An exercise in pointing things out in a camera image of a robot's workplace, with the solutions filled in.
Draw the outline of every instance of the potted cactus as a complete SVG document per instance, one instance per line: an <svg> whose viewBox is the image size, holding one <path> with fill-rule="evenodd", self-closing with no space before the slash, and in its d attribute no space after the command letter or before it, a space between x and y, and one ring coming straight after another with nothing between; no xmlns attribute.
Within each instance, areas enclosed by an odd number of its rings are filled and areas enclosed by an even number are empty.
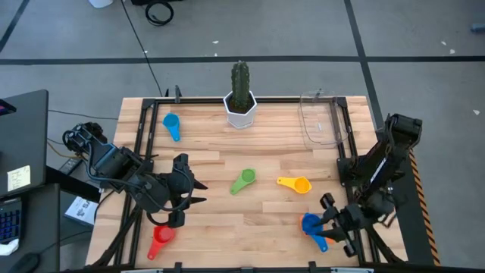
<svg viewBox="0 0 485 273"><path fill-rule="evenodd" d="M224 97L227 121L237 129L251 126L256 114L256 102L249 91L249 67L244 61L234 64L231 71L233 91Z"/></svg>

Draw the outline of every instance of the blue keyboard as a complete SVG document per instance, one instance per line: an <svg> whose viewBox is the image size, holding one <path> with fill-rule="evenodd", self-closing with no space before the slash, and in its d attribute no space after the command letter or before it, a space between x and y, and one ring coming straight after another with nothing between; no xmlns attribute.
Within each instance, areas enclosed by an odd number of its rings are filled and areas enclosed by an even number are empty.
<svg viewBox="0 0 485 273"><path fill-rule="evenodd" d="M20 238L22 202L19 198L0 202L0 243Z"/></svg>

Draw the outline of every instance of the green plant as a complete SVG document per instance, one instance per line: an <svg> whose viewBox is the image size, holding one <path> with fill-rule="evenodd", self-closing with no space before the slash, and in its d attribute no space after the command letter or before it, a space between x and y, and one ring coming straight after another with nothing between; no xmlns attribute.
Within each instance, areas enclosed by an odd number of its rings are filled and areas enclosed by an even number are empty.
<svg viewBox="0 0 485 273"><path fill-rule="evenodd" d="M234 64L231 71L233 82L233 95L230 100L232 110L239 113L246 113L251 107L249 97L249 67L245 61Z"/></svg>

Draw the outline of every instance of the clear plastic container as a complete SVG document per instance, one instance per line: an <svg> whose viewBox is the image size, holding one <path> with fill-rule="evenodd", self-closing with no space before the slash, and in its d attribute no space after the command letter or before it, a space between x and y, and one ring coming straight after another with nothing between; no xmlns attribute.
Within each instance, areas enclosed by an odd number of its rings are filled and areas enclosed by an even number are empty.
<svg viewBox="0 0 485 273"><path fill-rule="evenodd" d="M299 117L305 146L309 149L336 146L349 136L337 97L329 96L325 91L302 93Z"/></svg>

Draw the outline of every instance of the wooden table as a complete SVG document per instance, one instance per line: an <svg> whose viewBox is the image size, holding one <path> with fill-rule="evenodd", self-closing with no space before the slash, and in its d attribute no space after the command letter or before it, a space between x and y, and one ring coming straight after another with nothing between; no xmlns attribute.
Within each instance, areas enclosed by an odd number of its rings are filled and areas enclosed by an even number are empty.
<svg viewBox="0 0 485 273"><path fill-rule="evenodd" d="M358 153L365 154L377 141L367 100L351 96L347 102ZM123 100L116 146L133 149L141 104L138 98ZM195 190L194 196L208 200L186 210L186 225L176 229L176 238L153 261L147 259L153 225L143 216L136 267L173 268L175 262L182 262L184 268L305 267L308 261L316 261L318 266L358 265L356 257L346 257L343 242L329 245L321 253L299 230L299 217L305 212L322 213L319 199L324 193L333 194L338 208L347 199L336 169L337 148L308 149L297 110L297 103L261 103L255 123L236 130L227 123L222 103L161 105L152 153L158 154L154 172L171 171L173 157L187 153L196 178L208 187ZM179 143L161 123L168 112L180 116ZM145 134L141 151L145 151L147 139ZM256 169L256 182L233 196L230 186L243 168ZM300 195L276 185L278 177L299 176L311 181L309 193ZM123 203L124 194L115 194L102 204L86 264L97 260L117 233ZM166 213L155 215L155 220L166 218ZM395 254L406 259L398 222L389 230L378 224L375 228ZM362 234L370 262L367 235ZM130 239L127 236L124 262Z"/></svg>

